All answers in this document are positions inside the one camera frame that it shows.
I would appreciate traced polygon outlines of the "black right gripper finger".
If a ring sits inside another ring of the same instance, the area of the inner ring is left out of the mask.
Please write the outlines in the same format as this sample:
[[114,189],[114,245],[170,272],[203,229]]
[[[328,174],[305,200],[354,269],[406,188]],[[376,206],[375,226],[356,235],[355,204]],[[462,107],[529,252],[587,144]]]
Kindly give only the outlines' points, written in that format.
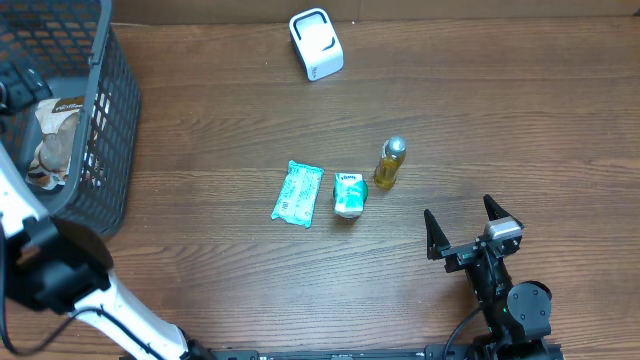
[[442,252],[450,248],[450,242],[429,209],[424,211],[424,220],[427,232],[427,258],[429,260],[441,259]]
[[489,218],[485,226],[486,230],[524,228],[524,225],[518,219],[504,210],[489,194],[483,196],[483,201]]

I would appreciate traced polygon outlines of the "beige brown snack bag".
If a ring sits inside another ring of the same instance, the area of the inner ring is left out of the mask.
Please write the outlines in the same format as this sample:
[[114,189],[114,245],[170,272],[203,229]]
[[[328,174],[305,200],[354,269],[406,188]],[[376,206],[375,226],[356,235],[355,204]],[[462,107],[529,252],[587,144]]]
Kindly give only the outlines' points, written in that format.
[[84,97],[51,98],[41,101],[35,111],[42,141],[34,151],[25,180],[44,190],[65,185],[73,151],[79,111]]

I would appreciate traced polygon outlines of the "yellow dish soap bottle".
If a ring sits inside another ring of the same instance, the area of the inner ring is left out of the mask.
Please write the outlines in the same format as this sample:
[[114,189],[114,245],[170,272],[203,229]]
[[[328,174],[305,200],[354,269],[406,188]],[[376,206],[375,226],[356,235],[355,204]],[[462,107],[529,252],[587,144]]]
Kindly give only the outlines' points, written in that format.
[[382,146],[380,160],[374,171],[375,184],[383,189],[392,188],[405,158],[406,140],[401,136],[392,136],[387,139]]

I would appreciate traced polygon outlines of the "teal wipes packet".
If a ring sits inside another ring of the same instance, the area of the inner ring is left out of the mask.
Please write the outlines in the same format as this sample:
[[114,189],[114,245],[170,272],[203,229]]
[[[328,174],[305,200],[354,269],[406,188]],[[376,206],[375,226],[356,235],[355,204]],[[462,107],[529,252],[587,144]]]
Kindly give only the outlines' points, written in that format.
[[323,175],[322,168],[290,160],[271,219],[310,228]]

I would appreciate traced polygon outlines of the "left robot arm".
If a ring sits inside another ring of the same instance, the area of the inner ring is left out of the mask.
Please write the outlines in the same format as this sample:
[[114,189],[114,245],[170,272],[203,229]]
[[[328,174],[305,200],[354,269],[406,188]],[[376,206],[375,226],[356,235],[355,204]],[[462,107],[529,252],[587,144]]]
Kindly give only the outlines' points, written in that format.
[[[60,133],[64,182],[53,193],[27,181],[40,100],[74,117]],[[80,320],[133,359],[205,359],[208,351],[142,304],[117,278],[105,238],[128,200],[140,93],[126,61],[83,61],[59,73],[29,62],[1,66],[1,297]]]

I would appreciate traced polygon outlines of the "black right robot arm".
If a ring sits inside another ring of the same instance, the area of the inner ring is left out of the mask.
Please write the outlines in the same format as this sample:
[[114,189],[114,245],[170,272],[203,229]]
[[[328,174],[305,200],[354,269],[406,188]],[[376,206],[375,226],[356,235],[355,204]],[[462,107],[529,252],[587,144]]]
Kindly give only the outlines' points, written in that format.
[[[463,270],[478,307],[454,329],[440,349],[429,355],[442,359],[554,360],[564,357],[561,346],[547,344],[551,334],[552,293],[538,281],[513,284],[504,259],[520,249],[524,225],[490,195],[483,197],[488,222],[483,233],[469,244],[453,247],[434,215],[426,210],[427,257],[443,259],[448,273]],[[461,330],[481,313],[489,333],[469,345],[454,347]]]

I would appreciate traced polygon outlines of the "green lidded white jar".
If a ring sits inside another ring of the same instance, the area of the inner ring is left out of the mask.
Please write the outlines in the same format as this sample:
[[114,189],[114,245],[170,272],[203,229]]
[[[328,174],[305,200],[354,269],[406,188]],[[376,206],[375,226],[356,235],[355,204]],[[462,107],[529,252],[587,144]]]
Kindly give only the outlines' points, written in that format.
[[368,195],[369,195],[369,188],[368,188],[368,184],[366,181],[362,181],[362,196],[363,196],[363,203],[366,203],[367,199],[368,199]]

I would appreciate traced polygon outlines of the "teal tissue pack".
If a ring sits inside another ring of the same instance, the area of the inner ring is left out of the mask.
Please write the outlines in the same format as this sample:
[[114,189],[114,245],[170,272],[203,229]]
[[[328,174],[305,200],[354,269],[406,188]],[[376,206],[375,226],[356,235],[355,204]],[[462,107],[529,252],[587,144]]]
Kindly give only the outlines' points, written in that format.
[[358,218],[364,211],[363,176],[357,173],[336,173],[334,178],[334,214],[346,219]]

